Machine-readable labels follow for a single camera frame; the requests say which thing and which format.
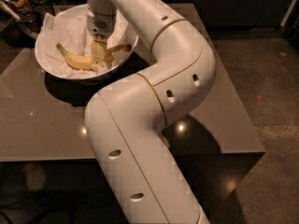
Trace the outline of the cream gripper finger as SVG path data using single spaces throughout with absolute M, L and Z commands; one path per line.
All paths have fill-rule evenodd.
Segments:
M 103 60 L 106 56 L 107 43 L 106 42 L 91 42 L 92 53 L 92 70 L 97 71 L 103 65 Z

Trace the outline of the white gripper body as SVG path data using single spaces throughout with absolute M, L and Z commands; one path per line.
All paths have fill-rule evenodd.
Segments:
M 87 10 L 87 30 L 93 40 L 106 42 L 114 32 L 116 15 L 97 14 Z

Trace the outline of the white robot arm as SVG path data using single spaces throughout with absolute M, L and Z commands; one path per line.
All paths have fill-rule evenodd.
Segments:
M 115 5 L 156 62 L 97 92 L 85 124 L 93 152 L 132 224 L 209 224 L 162 130 L 195 109 L 216 76 L 212 48 L 161 0 L 93 0 Z

